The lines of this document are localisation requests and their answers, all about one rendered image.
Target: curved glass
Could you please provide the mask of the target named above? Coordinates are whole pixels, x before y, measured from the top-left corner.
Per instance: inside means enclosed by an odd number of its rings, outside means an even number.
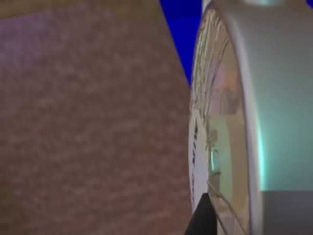
[[[208,9],[194,58],[191,111],[198,110],[208,136],[209,195],[219,233],[249,233],[246,130],[236,56],[225,25]]]

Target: black object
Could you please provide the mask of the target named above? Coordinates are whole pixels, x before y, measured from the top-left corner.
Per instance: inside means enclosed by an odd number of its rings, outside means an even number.
[[[207,193],[202,194],[185,235],[217,235],[217,218]]]

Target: brown carpet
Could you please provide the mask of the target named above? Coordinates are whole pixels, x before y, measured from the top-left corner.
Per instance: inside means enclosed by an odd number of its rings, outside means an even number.
[[[0,235],[182,235],[189,89],[164,20],[0,22]]]

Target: black pointed object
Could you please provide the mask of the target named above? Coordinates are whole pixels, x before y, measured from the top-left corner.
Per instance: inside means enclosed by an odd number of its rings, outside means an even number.
[[[217,235],[217,218],[207,193],[202,194],[185,235]]]

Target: watch face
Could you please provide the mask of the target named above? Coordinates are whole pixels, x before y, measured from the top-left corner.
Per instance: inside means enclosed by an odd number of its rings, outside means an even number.
[[[199,194],[208,191],[220,220],[220,232],[247,234],[248,162],[240,73],[225,25],[213,9],[206,10],[200,25],[190,113],[189,174],[193,209]],[[195,140],[196,123],[198,130],[201,129],[201,141]],[[199,170],[197,162],[205,167]]]

